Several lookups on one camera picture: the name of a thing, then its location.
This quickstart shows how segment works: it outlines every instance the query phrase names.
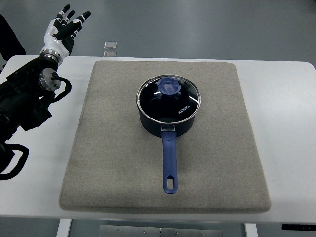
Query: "pot lid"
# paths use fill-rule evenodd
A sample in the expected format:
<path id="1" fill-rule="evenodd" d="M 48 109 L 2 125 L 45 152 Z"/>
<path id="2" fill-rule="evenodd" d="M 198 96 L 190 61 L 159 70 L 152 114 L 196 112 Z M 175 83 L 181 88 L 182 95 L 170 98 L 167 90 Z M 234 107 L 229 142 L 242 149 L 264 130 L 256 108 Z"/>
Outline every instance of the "pot lid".
<path id="1" fill-rule="evenodd" d="M 145 82 L 137 93 L 137 106 L 149 119 L 159 123 L 181 123 L 200 107 L 200 93 L 186 78 L 161 75 Z"/>

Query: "mat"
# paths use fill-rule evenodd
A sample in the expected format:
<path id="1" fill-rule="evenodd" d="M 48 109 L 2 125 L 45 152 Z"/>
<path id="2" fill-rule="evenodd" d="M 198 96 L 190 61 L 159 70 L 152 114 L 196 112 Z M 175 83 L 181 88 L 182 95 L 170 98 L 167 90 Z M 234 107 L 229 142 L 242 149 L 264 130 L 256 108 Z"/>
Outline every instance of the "mat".
<path id="1" fill-rule="evenodd" d="M 162 141 L 141 125 L 136 93 L 179 75 L 201 93 L 177 139 L 178 191 L 162 185 Z M 222 62 L 95 63 L 60 195 L 64 210 L 135 214 L 258 213 L 271 203 L 236 71 Z"/>

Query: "pot handle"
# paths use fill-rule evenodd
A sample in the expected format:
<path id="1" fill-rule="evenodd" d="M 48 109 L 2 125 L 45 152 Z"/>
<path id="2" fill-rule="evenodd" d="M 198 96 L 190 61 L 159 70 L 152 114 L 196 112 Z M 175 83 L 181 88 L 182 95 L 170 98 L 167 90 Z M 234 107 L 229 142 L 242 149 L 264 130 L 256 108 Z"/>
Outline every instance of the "pot handle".
<path id="1" fill-rule="evenodd" d="M 162 131 L 161 138 L 163 146 L 163 189 L 166 193 L 173 194 L 178 190 L 177 133 L 175 130 Z"/>

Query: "saucepan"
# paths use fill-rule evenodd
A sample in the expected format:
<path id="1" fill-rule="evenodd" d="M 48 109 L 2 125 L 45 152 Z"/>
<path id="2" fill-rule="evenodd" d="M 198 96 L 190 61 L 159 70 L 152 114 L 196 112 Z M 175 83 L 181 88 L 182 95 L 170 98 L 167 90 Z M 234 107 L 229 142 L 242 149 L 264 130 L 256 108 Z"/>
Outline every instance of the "saucepan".
<path id="1" fill-rule="evenodd" d="M 136 103 L 142 126 L 162 138 L 163 189 L 173 194 L 178 190 L 176 140 L 191 128 L 201 95 L 184 77 L 160 75 L 143 83 Z"/>

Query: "table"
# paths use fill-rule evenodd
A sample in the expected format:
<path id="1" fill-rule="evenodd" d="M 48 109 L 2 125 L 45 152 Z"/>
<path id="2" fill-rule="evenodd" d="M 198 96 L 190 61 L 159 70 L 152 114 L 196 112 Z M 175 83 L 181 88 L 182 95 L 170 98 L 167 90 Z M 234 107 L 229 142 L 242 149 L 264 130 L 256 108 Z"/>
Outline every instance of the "table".
<path id="1" fill-rule="evenodd" d="M 6 76 L 36 56 L 15 56 Z M 272 207 L 261 214 L 138 215 L 64 211 L 60 189 L 93 65 L 99 60 L 221 61 L 238 76 L 267 180 Z M 15 178 L 0 181 L 0 216 L 104 220 L 206 221 L 238 223 L 316 222 L 316 71 L 307 62 L 67 57 L 58 69 L 73 89 L 49 107 L 40 127 L 19 128 L 9 143 L 30 149 Z"/>

